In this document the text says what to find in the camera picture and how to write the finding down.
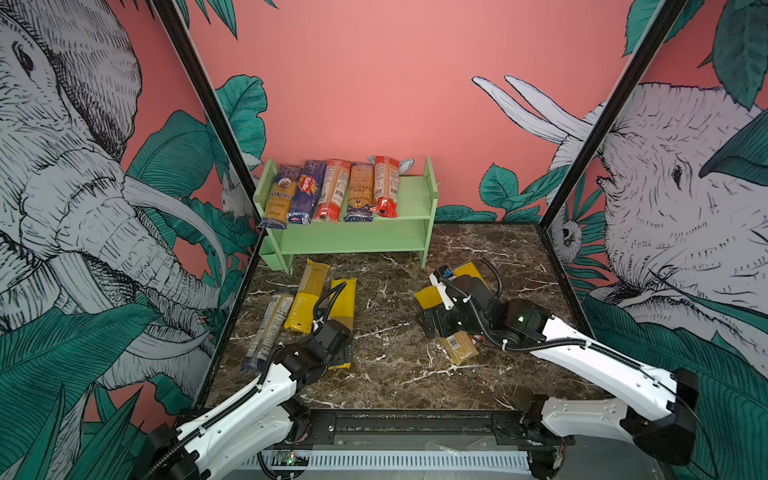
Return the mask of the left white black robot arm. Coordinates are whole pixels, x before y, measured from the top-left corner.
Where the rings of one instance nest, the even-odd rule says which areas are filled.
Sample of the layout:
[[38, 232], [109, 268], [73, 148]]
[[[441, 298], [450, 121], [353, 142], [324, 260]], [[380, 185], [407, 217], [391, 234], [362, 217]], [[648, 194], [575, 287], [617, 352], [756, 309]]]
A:
[[286, 440], [304, 421], [294, 395], [317, 382], [352, 340], [327, 320], [305, 338], [276, 348], [260, 376], [217, 407], [145, 440], [131, 479], [221, 479], [248, 457]]

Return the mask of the red spaghetti bag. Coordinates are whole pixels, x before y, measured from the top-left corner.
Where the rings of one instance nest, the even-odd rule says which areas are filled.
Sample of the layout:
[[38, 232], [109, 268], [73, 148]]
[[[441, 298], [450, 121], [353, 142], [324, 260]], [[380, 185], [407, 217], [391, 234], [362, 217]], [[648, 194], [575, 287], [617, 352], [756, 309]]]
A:
[[399, 162], [387, 156], [375, 156], [371, 163], [374, 167], [373, 213], [384, 218], [397, 217], [399, 193]]
[[326, 163], [315, 221], [339, 222], [351, 167], [352, 163], [345, 160], [332, 159]]

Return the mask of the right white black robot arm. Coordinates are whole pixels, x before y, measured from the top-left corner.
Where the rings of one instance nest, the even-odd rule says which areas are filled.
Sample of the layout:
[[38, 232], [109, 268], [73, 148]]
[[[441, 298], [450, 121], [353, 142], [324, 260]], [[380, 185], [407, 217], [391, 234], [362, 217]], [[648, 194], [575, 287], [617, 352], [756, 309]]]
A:
[[600, 401], [540, 397], [526, 413], [528, 423], [556, 437], [632, 443], [669, 465], [690, 463], [700, 423], [696, 374], [632, 359], [532, 301], [502, 300], [479, 276], [444, 267], [429, 280], [415, 295], [427, 337], [456, 346], [460, 334], [480, 336], [502, 352], [528, 353], [563, 367], [611, 395]]

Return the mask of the dark blue pasta box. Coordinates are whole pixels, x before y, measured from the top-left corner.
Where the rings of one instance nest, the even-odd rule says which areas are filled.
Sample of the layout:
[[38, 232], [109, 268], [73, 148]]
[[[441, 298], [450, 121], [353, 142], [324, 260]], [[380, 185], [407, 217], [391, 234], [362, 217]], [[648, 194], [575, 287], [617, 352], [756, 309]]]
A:
[[287, 222], [308, 225], [311, 223], [325, 178], [327, 162], [308, 160], [303, 165], [292, 199]]

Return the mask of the blue yellow spaghetti bag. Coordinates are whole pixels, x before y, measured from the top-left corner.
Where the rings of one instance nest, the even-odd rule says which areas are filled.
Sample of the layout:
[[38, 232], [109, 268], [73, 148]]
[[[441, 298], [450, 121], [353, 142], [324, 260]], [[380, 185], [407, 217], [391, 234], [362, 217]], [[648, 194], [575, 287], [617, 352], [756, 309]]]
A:
[[279, 230], [287, 228], [287, 216], [298, 187], [301, 171], [302, 168], [299, 166], [281, 165], [278, 168], [259, 223], [261, 228]]

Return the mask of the clear white label spaghetti bag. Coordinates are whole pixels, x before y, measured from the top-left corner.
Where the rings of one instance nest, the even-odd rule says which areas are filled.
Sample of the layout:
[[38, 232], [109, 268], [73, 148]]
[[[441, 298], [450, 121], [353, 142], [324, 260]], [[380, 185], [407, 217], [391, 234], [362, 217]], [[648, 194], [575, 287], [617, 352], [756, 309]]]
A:
[[294, 296], [295, 292], [287, 289], [279, 289], [272, 296], [261, 325], [240, 364], [241, 374], [255, 374], [263, 368], [287, 320]]

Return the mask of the blue-end yellow spaghetti bag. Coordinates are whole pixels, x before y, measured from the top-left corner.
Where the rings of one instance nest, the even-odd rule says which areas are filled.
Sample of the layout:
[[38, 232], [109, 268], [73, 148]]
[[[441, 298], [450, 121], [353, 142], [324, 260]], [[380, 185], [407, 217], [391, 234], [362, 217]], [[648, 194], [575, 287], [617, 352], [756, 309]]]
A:
[[371, 222], [373, 220], [374, 166], [355, 163], [351, 167], [348, 183], [345, 222]]

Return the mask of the yellow spaghetti bag long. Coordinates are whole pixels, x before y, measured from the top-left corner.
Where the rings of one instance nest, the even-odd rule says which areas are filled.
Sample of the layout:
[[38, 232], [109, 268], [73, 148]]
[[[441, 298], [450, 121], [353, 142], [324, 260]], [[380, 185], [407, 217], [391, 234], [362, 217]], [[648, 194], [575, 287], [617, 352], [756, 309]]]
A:
[[343, 324], [349, 330], [348, 339], [341, 351], [332, 359], [329, 369], [349, 369], [353, 359], [353, 322], [355, 309], [356, 278], [337, 279], [332, 287], [344, 283], [344, 289], [335, 297], [330, 309], [330, 319]]

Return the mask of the yellow label spaghetti bag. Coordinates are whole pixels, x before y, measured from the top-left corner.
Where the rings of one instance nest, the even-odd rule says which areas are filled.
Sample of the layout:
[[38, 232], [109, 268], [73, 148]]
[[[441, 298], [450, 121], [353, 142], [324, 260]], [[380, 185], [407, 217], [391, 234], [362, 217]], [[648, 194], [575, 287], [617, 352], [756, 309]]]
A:
[[330, 266], [307, 260], [297, 294], [284, 323], [286, 330], [309, 334], [314, 322], [313, 309], [323, 292]]

